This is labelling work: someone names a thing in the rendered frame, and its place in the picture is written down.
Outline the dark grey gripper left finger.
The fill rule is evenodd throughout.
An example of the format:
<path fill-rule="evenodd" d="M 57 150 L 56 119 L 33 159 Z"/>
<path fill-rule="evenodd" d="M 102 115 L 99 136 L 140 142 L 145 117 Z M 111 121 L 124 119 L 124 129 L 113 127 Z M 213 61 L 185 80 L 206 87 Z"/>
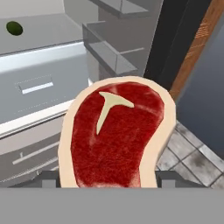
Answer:
<path fill-rule="evenodd" d="M 60 175 L 58 171 L 42 171 L 37 177 L 12 188 L 60 188 Z"/>

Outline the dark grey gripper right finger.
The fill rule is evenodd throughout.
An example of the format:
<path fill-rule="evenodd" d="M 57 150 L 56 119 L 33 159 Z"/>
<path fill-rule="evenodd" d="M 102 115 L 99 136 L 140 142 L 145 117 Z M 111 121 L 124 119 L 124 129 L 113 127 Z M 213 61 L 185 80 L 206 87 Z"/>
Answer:
<path fill-rule="evenodd" d="M 175 171 L 155 171 L 159 188 L 204 188 L 202 184 L 182 178 Z"/>

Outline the red raw steak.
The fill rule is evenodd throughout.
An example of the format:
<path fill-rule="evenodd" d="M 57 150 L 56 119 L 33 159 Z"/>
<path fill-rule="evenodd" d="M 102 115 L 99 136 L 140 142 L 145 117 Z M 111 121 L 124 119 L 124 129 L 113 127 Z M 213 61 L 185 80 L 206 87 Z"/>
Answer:
<path fill-rule="evenodd" d="M 156 82 L 126 76 L 93 83 L 64 117 L 60 185 L 156 187 L 156 165 L 175 125 L 175 102 Z"/>

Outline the grey fridge drawer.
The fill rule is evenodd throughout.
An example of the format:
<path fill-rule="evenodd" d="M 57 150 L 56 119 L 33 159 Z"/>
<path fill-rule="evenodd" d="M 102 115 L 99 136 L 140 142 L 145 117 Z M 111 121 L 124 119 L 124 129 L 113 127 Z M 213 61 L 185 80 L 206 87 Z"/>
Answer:
<path fill-rule="evenodd" d="M 65 113 L 87 86 L 81 42 L 0 57 L 0 139 Z"/>

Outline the grey fridge door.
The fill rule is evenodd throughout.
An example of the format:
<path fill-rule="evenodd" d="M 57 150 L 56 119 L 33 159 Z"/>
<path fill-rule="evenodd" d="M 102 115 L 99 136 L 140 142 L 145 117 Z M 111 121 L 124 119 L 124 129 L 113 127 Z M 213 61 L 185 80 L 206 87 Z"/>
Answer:
<path fill-rule="evenodd" d="M 172 88 L 212 0 L 89 0 L 82 26 L 91 81 L 137 75 Z"/>

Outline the dark grey cabinet panel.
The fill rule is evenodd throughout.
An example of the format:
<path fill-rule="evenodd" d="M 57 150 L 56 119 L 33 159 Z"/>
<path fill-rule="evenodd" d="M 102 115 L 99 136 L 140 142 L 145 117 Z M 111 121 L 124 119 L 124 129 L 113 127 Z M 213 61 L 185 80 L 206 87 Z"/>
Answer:
<path fill-rule="evenodd" d="M 177 100 L 178 120 L 224 159 L 224 17 Z"/>

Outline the green round vegetable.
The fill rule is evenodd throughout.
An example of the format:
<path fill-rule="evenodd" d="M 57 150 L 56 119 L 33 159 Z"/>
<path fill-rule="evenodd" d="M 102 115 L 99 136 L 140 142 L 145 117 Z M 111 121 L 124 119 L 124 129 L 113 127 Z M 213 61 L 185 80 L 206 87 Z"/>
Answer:
<path fill-rule="evenodd" d="M 10 21 L 6 25 L 6 30 L 13 36 L 19 36 L 23 33 L 23 27 L 16 21 Z"/>

